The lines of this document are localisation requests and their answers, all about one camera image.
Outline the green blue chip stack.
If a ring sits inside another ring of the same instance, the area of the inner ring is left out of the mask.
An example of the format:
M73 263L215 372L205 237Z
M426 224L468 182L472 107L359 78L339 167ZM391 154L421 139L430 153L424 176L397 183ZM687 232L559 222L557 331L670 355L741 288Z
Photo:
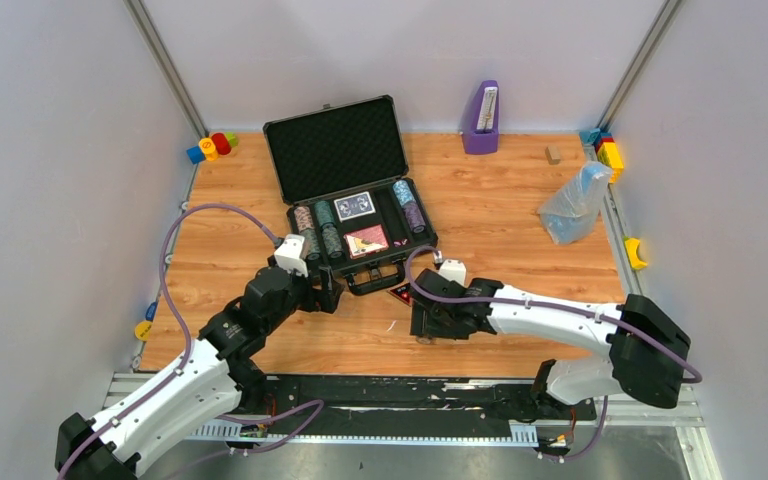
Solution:
M322 229L328 226L335 226L334 214L330 204L327 201L316 202L313 207L318 225Z

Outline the light blue chip stack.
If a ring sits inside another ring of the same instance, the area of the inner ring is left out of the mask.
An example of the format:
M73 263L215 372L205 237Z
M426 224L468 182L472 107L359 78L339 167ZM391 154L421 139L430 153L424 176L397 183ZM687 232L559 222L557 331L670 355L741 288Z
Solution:
M415 202L415 197L406 180L396 181L392 188L401 207L405 207L409 203Z

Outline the grey green chip stack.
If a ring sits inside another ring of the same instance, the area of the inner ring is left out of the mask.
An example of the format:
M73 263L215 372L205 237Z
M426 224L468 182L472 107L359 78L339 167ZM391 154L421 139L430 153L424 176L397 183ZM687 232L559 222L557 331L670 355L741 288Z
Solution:
M320 244L316 234L316 230L314 228L307 228L302 230L300 234L305 238L305 244L307 245L306 260L307 261L320 260L321 249L320 249Z

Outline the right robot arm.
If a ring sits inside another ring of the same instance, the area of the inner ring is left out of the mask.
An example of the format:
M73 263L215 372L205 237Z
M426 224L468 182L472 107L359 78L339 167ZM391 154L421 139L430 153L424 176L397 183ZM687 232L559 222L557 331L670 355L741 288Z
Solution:
M629 294L621 303L577 302L485 278L462 285L430 269L410 286L416 337L527 335L587 351L583 358L541 363L530 393L533 408L544 417L556 417L585 399L620 393L673 409L682 385L701 380L687 361L690 337L643 295Z

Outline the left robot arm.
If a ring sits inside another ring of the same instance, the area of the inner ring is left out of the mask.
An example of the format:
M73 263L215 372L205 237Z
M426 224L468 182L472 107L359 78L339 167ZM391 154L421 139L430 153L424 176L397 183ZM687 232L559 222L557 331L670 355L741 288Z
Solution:
M137 479L206 422L258 411L267 389L253 355L294 313L334 313L343 291L326 267L315 278L260 269L163 370L91 418L75 413L61 423L59 478Z

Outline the tan blue chip stack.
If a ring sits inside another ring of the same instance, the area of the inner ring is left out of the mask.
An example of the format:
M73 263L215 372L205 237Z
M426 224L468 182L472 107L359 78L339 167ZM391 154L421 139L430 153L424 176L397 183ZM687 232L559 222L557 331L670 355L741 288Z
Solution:
M296 226L299 232L312 230L315 227L312 213L307 206L298 206L293 210Z

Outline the black poker case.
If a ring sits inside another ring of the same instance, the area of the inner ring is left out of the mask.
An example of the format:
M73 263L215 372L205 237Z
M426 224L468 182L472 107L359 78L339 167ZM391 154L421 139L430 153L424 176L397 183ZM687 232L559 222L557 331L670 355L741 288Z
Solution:
M405 262L412 252L437 245L438 235L409 176L406 149L391 96L268 121L262 131L282 200L288 207L286 216L292 233L301 235L293 210L298 206L311 210L321 249L320 260L306 260L314 274L320 266L331 267L335 277L344 280L356 296L389 290L405 283ZM422 211L426 221L423 233L415 234L408 226L392 188L399 180L408 182ZM339 221L333 201L363 191L372 195L376 212ZM341 258L331 259L326 253L313 207L319 201L327 201L332 208L343 248ZM350 258L343 235L376 224L383 226L389 248ZM394 241L401 239L407 239L407 244L394 246Z

